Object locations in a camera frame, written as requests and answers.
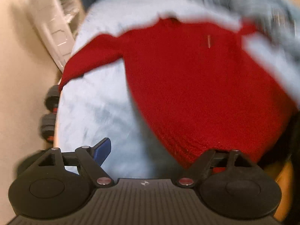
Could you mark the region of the red knit sweater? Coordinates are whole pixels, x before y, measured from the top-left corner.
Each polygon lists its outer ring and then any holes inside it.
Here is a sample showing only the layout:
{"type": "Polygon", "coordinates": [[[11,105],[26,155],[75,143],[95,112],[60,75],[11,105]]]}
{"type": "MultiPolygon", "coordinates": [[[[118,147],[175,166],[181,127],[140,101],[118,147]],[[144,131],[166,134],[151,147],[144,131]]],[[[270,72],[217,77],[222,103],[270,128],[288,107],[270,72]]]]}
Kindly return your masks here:
{"type": "Polygon", "coordinates": [[[258,161],[297,112],[296,101],[243,48],[252,23],[159,19],[115,37],[100,34],[67,62],[60,89],[124,61],[138,110],[168,152],[189,167],[207,149],[239,149],[258,161]]]}

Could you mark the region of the light blue bed sheet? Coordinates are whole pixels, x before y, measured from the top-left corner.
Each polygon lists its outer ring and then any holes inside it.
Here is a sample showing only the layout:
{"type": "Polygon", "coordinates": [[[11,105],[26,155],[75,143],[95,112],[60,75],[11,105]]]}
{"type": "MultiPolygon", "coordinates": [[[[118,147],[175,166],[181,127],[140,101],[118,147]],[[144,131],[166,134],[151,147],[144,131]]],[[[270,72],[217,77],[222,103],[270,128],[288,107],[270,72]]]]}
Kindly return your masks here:
{"type": "MultiPolygon", "coordinates": [[[[164,12],[180,18],[209,15],[220,25],[238,26],[236,18],[217,14],[191,0],[99,0],[87,12],[73,52],[101,32],[119,33],[152,22],[164,12]]],[[[59,101],[57,132],[56,143],[62,151],[110,138],[112,154],[104,169],[113,178],[164,178],[180,170],[133,102],[122,60],[67,84],[59,101]]]]}

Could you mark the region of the black dumbbell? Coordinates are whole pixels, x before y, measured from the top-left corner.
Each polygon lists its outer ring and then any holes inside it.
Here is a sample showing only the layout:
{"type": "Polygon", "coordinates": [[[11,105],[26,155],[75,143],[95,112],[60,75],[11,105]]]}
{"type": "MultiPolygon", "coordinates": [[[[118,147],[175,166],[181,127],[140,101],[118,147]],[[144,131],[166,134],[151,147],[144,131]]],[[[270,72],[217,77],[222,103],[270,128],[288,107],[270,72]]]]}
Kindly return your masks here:
{"type": "Polygon", "coordinates": [[[56,114],[59,106],[59,98],[59,85],[50,87],[44,100],[44,105],[49,113],[43,115],[40,120],[40,135],[47,143],[51,145],[54,142],[56,114]]]}

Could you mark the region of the black backpack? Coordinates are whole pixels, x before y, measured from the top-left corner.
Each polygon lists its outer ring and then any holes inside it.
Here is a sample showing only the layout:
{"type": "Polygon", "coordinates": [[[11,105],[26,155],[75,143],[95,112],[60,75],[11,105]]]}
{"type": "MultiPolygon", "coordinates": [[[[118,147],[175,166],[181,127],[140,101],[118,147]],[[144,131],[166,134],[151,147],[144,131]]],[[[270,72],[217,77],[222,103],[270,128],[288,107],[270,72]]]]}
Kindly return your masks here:
{"type": "Polygon", "coordinates": [[[40,158],[45,152],[46,150],[39,150],[37,152],[35,152],[34,154],[26,157],[25,159],[23,159],[21,162],[19,162],[19,164],[16,167],[16,177],[18,177],[19,175],[21,175],[28,167],[30,167],[38,158],[40,158]]]}

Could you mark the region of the white shelf unit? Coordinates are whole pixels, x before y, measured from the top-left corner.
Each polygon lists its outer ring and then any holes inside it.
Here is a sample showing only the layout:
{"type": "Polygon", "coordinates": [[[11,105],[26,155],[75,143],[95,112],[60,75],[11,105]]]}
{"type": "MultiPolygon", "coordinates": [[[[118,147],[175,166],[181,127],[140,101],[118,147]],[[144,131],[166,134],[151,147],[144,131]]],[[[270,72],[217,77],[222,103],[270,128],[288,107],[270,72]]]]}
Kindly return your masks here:
{"type": "Polygon", "coordinates": [[[64,19],[70,27],[73,38],[76,38],[84,18],[85,11],[81,0],[57,0],[61,5],[64,14],[64,19]]]}

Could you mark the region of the grey-blue fleece blanket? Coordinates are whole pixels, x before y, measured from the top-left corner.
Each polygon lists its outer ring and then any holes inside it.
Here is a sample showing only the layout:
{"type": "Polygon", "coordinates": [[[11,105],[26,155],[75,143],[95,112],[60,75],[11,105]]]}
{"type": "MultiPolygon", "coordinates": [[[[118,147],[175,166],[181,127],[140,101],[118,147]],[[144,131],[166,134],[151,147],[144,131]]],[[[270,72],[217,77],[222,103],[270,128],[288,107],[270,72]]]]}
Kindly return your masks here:
{"type": "Polygon", "coordinates": [[[220,6],[254,21],[257,27],[299,61],[299,8],[288,0],[193,0],[220,6]]]}

